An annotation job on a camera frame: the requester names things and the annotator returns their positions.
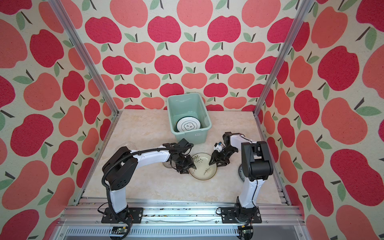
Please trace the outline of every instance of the apple print wallpaper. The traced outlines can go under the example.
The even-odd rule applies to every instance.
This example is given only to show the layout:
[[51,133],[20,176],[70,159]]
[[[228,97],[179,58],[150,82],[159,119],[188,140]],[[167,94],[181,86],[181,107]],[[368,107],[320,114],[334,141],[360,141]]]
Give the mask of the apple print wallpaper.
[[[95,66],[119,109],[164,109],[168,96],[198,92],[208,110],[218,111],[254,110],[300,5],[290,0],[73,2],[81,14],[78,8],[68,14],[84,23],[75,28],[88,51],[101,53]],[[297,51],[309,38],[309,26],[299,34]],[[285,63],[279,81],[287,75]]]
[[0,239],[47,240],[113,116],[48,2],[0,1],[0,12]]
[[383,12],[381,0],[315,2],[310,38],[258,114],[313,240],[384,239]]

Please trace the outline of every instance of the green leaf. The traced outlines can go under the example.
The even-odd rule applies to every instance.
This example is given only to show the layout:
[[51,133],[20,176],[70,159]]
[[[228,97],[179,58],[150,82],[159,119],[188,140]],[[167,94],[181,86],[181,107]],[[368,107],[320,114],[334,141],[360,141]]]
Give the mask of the green leaf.
[[325,84],[323,87],[323,97],[325,100],[327,100],[328,96],[329,96],[329,85]]
[[62,117],[64,117],[64,113],[58,112],[58,113],[53,114],[52,117],[53,118],[62,118]]
[[65,46],[67,46],[67,47],[69,47],[69,48],[73,48],[72,43],[70,43],[69,41],[64,40],[63,43],[64,43]]
[[189,40],[189,41],[192,41],[193,42],[193,37],[191,34],[189,33],[184,33],[185,37]]
[[310,199],[310,197],[307,197],[307,208],[308,208],[308,211],[310,211],[311,210],[311,208],[312,208],[312,203],[311,203],[311,199]]
[[361,107],[356,109],[356,112],[362,116],[374,116],[381,113],[381,111],[374,107]]
[[132,36],[131,34],[129,33],[124,33],[124,35],[131,41],[131,42],[136,42],[136,38],[134,36]]
[[319,60],[319,57],[318,57],[318,56],[313,56],[313,57],[311,57],[311,58],[308,60],[308,63],[309,63],[309,64],[312,64],[312,63],[316,62],[317,60]]
[[236,71],[237,71],[238,73],[243,73],[243,70],[242,70],[240,67],[236,67]]
[[190,68],[190,67],[185,67],[185,69],[186,69],[188,72],[193,73],[193,69],[192,69],[192,68]]
[[297,169],[303,169],[303,167],[300,165],[300,163],[298,162],[294,162],[293,165],[297,168]]
[[291,50],[291,60],[293,60],[294,56],[295,56],[295,50],[292,48],[292,50]]
[[337,186],[337,194],[339,195],[340,200],[344,201],[346,191],[345,191],[345,186],[342,182]]
[[216,44],[213,46],[212,50],[216,50],[216,49],[218,49],[220,46],[221,46],[221,43],[216,43]]
[[41,205],[41,204],[44,204],[44,203],[48,202],[48,201],[51,199],[52,196],[53,196],[53,194],[48,194],[48,195],[44,196],[44,197],[39,201],[39,203],[38,203],[37,205]]
[[55,63],[55,65],[53,66],[53,70],[55,71],[55,75],[57,77],[60,74],[60,68],[58,63]]
[[165,46],[166,46],[166,43],[160,43],[160,44],[157,46],[157,51],[162,50]]
[[297,128],[300,130],[301,128],[301,117],[297,119]]
[[349,9],[352,5],[355,4],[355,2],[357,2],[357,0],[348,0],[346,1],[340,8],[339,11],[341,12],[344,12],[345,10]]
[[16,14],[16,22],[17,22],[17,26],[19,27],[19,29],[23,30],[25,27],[25,19],[24,19],[23,14],[21,12],[18,12]]
[[0,131],[4,128],[5,126],[5,117],[2,112],[0,112]]
[[213,74],[211,77],[209,77],[209,80],[214,79],[217,76],[217,73]]
[[298,0],[291,0],[289,1],[283,8],[283,10],[288,10],[288,9],[291,9],[293,6],[296,5]]
[[261,79],[264,79],[264,78],[265,78],[265,76],[266,76],[266,74],[264,74],[264,75],[261,75],[260,77],[258,77],[258,78],[256,79],[256,81],[258,81],[258,80],[261,80]]
[[275,44],[273,44],[270,48],[268,48],[268,52],[270,52],[270,51],[273,51],[273,50],[275,50],[278,46],[279,46],[279,44],[280,43],[275,43]]
[[81,4],[81,10],[86,11],[91,6],[90,0],[83,0],[83,3]]
[[108,49],[108,44],[107,43],[104,43],[103,45],[101,45],[101,51],[102,52],[107,51],[107,49]]
[[320,141],[317,144],[319,145],[319,147],[321,147],[323,149],[332,149],[331,145],[329,145],[329,143],[327,143],[327,142]]
[[216,5],[216,8],[215,9],[220,9],[222,7],[224,7],[227,3],[227,0],[220,0],[217,5]]
[[43,143],[43,145],[41,146],[40,148],[40,153],[41,153],[41,156],[43,158],[45,158],[47,156],[47,153],[48,153],[48,147],[45,143]]
[[17,76],[14,78],[14,80],[18,83],[22,83],[22,84],[30,84],[32,83],[32,79],[28,78],[28,77],[25,77],[25,76]]
[[4,188],[8,187],[11,185],[13,182],[13,179],[5,179],[0,182],[0,190],[3,190]]
[[376,29],[371,27],[367,34],[365,35],[365,46],[369,49],[372,50],[373,46],[375,45],[376,42],[376,36],[377,32]]
[[77,139],[77,141],[83,141],[85,139],[85,136],[84,135],[81,135],[78,139]]
[[249,35],[248,33],[244,33],[243,36],[244,36],[244,39],[245,39],[247,42],[252,41],[251,35]]
[[73,175],[73,172],[74,172],[74,164],[71,163],[71,167],[70,167],[70,174]]
[[314,17],[316,17],[318,10],[319,10],[319,4],[317,2],[314,2],[314,6],[313,6],[313,10],[312,10],[312,14]]
[[136,71],[138,71],[139,73],[144,74],[143,69],[141,69],[141,68],[135,68],[135,69],[136,69]]
[[152,0],[151,5],[149,6],[150,10],[154,10],[159,5],[159,0]]

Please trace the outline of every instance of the apple stem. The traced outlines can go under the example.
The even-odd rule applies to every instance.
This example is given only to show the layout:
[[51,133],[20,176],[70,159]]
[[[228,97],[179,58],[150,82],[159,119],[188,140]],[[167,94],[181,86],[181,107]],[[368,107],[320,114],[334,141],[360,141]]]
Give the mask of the apple stem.
[[309,55],[308,58],[307,58],[307,62],[308,62],[308,60],[310,59],[311,55],[312,55],[312,51],[311,51],[310,55]]
[[325,84],[327,84],[327,83],[323,83],[323,84],[319,87],[318,90],[321,90],[321,89],[324,87]]
[[312,11],[312,9],[313,9],[315,3],[316,3],[316,2],[313,3],[313,5],[312,5],[312,7],[311,7],[311,9],[310,9],[310,11],[309,11],[308,13],[310,13],[310,12]]
[[360,39],[362,39],[362,37],[364,37],[364,35],[367,33],[367,31],[368,31],[370,28],[371,28],[371,27],[369,26],[367,29],[365,29],[365,31],[363,32],[363,34],[360,35],[360,36],[356,39],[356,41],[359,41]]
[[340,6],[339,6],[339,8],[337,9],[338,11],[340,10],[340,8],[341,8],[341,6],[343,5],[344,1],[345,1],[345,0],[342,0],[342,1],[341,1]]
[[11,178],[11,179],[15,179],[15,177],[12,176],[11,174],[9,174],[7,171],[5,172],[5,176],[6,176],[6,177],[9,177],[9,178]]
[[358,107],[360,107],[363,102],[364,102],[364,98],[360,100],[360,102],[356,105],[356,107],[353,110],[356,110]]
[[331,182],[333,185],[335,185],[335,184],[338,184],[338,183],[341,183],[341,181],[340,180],[338,180],[338,181],[334,181],[334,182]]
[[23,15],[23,17],[25,17],[25,19],[26,19],[27,22],[29,22],[30,24],[32,24],[31,21],[26,17],[26,15],[25,15],[23,12],[21,12],[21,14]]
[[320,137],[316,140],[316,142],[319,142],[323,138],[323,135],[321,134]]
[[28,77],[30,77],[30,79],[31,79],[32,81],[34,81],[33,77],[29,74],[29,72],[28,72],[27,69],[26,69],[26,74],[28,75]]
[[7,113],[6,111],[0,110],[3,114],[5,114],[9,118],[14,118],[15,116],[12,116],[11,114]]
[[92,0],[89,0],[89,1],[91,2],[93,9],[95,9],[97,11],[97,9],[95,8],[95,5],[93,5]]
[[62,70],[64,70],[64,68],[60,65],[59,62],[57,62],[57,64],[59,65],[59,67],[60,67]]

